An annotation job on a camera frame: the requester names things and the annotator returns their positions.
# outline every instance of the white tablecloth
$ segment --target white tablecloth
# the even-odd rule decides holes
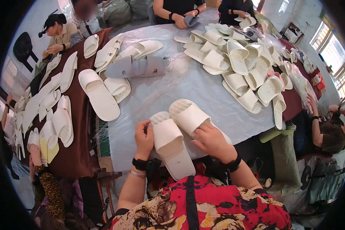
[[[204,25],[196,30],[204,31]],[[145,40],[160,41],[164,47],[154,53],[159,57],[184,56],[183,44],[174,41],[174,36],[189,37],[190,30],[180,30],[174,24],[155,25],[122,34],[121,51]],[[109,122],[108,136],[113,167],[116,172],[129,170],[136,153],[135,125],[148,120],[153,114],[168,111],[177,99],[186,98],[196,103],[212,118],[212,122],[231,139],[233,145],[274,127],[273,106],[258,114],[245,110],[222,86],[221,75],[204,71],[202,64],[191,60],[186,76],[168,72],[165,76],[129,78],[130,95],[120,104],[120,117]],[[184,142],[192,159],[204,156],[183,130]]]

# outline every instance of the hair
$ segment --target hair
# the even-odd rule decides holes
[[[49,17],[46,19],[45,24],[43,25],[44,31],[48,30],[51,26],[54,26],[55,22],[57,22],[58,24],[66,24],[67,18],[65,17],[64,14],[49,15]]]

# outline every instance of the woman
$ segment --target woman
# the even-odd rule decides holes
[[[345,116],[345,108],[329,106],[330,120],[319,122],[317,103],[308,94],[308,103],[313,117],[303,111],[291,120],[297,126],[294,132],[294,148],[297,159],[314,152],[322,151],[333,155],[345,148],[345,124],[340,115]]]
[[[256,19],[256,25],[263,33],[262,25],[254,15],[252,0],[222,0],[218,10],[221,14],[219,21],[220,24],[239,26],[240,22],[235,21],[235,18],[247,18],[251,16]]]
[[[146,161],[153,148],[151,121],[136,125],[135,141],[135,159]],[[219,129],[211,124],[202,125],[195,131],[192,143],[230,168],[230,178],[237,186],[223,186],[214,178],[189,176],[169,184],[153,199],[143,202],[146,172],[133,165],[121,190],[111,229],[291,228],[285,206],[263,190]]]
[[[44,30],[39,36],[47,33],[48,36],[52,37],[47,50],[42,54],[43,59],[47,58],[50,54],[59,53],[72,48],[75,44],[83,40],[83,36],[78,32],[75,24],[72,22],[67,23],[64,14],[50,15],[43,28]]]
[[[184,16],[197,16],[206,10],[205,0],[154,0],[153,11],[158,17],[156,22],[161,24],[175,23],[180,29],[187,29]]]

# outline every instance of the window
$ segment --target window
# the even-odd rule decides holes
[[[322,55],[330,66],[337,92],[341,100],[345,99],[345,50],[335,34],[322,22],[310,45]]]

